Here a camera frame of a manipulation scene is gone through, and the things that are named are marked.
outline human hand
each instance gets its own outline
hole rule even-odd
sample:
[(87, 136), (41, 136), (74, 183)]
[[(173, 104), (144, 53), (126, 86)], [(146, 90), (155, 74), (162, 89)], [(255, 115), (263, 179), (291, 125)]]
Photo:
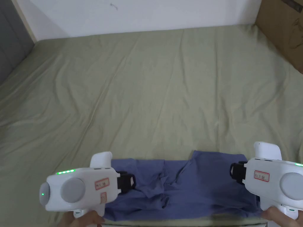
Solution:
[(75, 218), (72, 211), (65, 212), (58, 227), (87, 227), (90, 224), (97, 224), (97, 227), (101, 227), (104, 219), (98, 215), (98, 213), (93, 210), (80, 218)]
[(274, 221), (281, 227), (303, 227), (303, 211), (299, 210), (299, 217), (294, 220), (283, 214), (275, 206), (271, 206), (263, 211), (261, 217), (269, 221)]

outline bed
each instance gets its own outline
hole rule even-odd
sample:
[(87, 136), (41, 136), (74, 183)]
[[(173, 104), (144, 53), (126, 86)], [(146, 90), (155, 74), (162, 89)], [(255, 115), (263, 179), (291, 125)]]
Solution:
[[(303, 162), (303, 75), (254, 25), (44, 40), (0, 85), (0, 224), (51, 226), (39, 203), (55, 172), (94, 153), (186, 160), (193, 150), (254, 156), (279, 145)], [(118, 222), (240, 226), (259, 218)]]

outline blue cloth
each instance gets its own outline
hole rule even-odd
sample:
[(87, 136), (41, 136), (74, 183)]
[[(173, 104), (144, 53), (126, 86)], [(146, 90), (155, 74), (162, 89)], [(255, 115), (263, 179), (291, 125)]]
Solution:
[(121, 220), (192, 219), (219, 213), (257, 216), (255, 195), (229, 175), (244, 155), (194, 151), (190, 160), (112, 160), (116, 171), (136, 177), (136, 189), (107, 203), (105, 218)]

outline wrinkled sheet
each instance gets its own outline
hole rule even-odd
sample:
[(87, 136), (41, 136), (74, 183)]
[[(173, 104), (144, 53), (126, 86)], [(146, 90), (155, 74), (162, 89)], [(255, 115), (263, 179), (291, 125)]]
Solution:
[[(135, 32), (38, 42), (0, 86), (0, 225), (46, 226), (55, 172), (91, 156), (188, 160), (193, 150), (254, 156), (279, 145), (303, 162), (303, 75), (256, 26)], [(116, 222), (235, 226), (258, 218)]]
[(194, 151), (190, 160), (112, 161), (116, 171), (135, 175), (136, 187), (106, 204), (113, 221), (193, 219), (214, 214), (260, 216), (257, 196), (229, 175), (241, 154)]

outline red-bordered label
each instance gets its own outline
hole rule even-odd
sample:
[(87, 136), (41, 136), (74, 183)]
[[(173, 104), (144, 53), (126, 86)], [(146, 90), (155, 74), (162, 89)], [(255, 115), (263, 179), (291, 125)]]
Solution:
[(269, 181), (269, 173), (265, 173), (265, 172), (262, 172), (262, 171), (255, 170), (254, 178), (258, 179), (258, 180), (268, 182)]
[(99, 190), (101, 188), (105, 188), (109, 186), (109, 179), (108, 178), (104, 178), (102, 180), (98, 180), (95, 182), (95, 189)]
[(107, 202), (106, 192), (102, 192), (100, 197), (101, 197), (101, 203), (100, 204)]

